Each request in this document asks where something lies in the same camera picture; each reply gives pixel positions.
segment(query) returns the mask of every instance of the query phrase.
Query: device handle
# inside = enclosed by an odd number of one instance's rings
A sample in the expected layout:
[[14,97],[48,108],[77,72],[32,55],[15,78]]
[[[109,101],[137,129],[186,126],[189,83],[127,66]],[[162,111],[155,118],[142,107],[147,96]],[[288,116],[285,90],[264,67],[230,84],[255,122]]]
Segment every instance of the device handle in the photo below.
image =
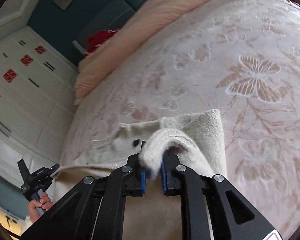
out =
[[[37,200],[37,201],[40,201],[39,193],[41,194],[41,192],[42,192],[42,189],[39,189],[38,192],[32,194],[31,198],[32,198],[32,199],[35,199],[35,200]],[[40,216],[42,216],[42,215],[46,212],[46,210],[43,209],[43,208],[35,208],[35,209],[36,209],[36,211],[38,212],[38,214],[39,214]]]

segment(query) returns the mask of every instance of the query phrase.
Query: white sleeve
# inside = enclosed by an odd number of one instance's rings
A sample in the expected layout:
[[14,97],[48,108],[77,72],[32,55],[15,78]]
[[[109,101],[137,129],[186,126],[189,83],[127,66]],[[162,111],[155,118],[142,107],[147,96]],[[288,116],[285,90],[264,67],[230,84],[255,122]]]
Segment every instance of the white sleeve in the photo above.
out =
[[22,235],[32,225],[33,225],[33,223],[30,220],[30,216],[26,216],[26,221],[25,221],[23,228],[21,229],[20,235]]

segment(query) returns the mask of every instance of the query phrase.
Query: peach blanket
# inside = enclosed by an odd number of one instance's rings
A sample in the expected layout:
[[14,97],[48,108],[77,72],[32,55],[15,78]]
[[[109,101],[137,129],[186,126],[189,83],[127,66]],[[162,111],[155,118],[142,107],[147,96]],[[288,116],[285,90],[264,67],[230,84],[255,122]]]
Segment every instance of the peach blanket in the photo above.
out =
[[149,0],[114,38],[79,64],[76,104],[155,33],[210,0]]

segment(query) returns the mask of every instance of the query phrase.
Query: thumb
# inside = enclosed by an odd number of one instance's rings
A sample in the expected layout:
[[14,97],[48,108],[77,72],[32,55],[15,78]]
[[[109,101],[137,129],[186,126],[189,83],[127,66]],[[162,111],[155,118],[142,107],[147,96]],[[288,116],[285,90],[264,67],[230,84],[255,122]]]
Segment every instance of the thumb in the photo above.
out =
[[41,206],[42,206],[42,204],[37,200],[33,199],[29,202],[28,211],[29,211],[29,216],[30,216],[30,220],[32,223],[36,222],[40,218],[40,215],[36,211],[36,208],[40,208]]

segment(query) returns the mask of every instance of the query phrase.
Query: white wardrobe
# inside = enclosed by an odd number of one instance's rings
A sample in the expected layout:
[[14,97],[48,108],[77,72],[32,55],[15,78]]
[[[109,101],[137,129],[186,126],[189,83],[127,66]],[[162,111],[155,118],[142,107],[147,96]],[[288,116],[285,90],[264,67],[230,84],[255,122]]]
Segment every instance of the white wardrobe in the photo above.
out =
[[0,43],[0,176],[15,186],[21,158],[30,172],[59,162],[76,69],[29,27]]

